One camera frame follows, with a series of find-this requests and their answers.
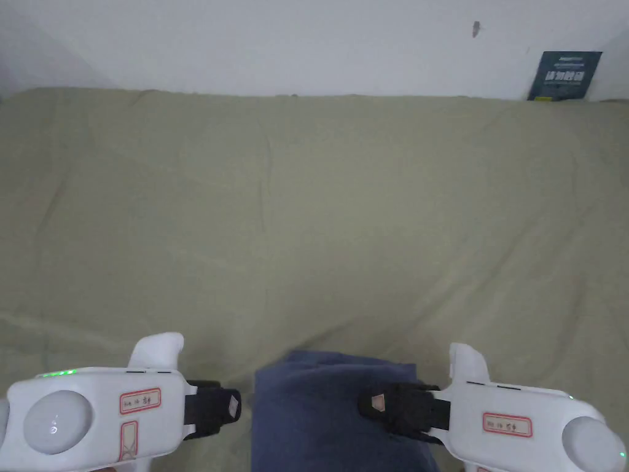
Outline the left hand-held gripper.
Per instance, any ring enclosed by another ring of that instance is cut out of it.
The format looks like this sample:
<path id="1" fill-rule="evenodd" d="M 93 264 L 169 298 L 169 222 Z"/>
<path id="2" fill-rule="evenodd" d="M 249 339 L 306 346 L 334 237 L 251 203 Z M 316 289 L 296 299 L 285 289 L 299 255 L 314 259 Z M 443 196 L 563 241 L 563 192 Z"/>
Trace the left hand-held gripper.
<path id="1" fill-rule="evenodd" d="M 46 372 L 1 398 L 2 471 L 148 471 L 188 436 L 241 416 L 241 394 L 178 370 L 184 337 L 140 339 L 128 365 Z M 187 398 L 187 418 L 185 415 Z"/>

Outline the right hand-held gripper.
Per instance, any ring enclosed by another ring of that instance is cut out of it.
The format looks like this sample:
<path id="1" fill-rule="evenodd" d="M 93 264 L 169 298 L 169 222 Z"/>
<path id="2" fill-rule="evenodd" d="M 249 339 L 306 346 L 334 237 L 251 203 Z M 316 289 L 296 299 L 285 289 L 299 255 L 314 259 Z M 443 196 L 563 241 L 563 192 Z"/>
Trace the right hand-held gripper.
<path id="1" fill-rule="evenodd" d="M 360 415 L 389 434 L 444 445 L 467 471 L 623 471 L 627 450 L 591 404 L 492 382 L 484 357 L 450 345 L 450 385 L 395 382 L 360 392 Z M 443 426 L 443 401 L 450 409 Z"/>

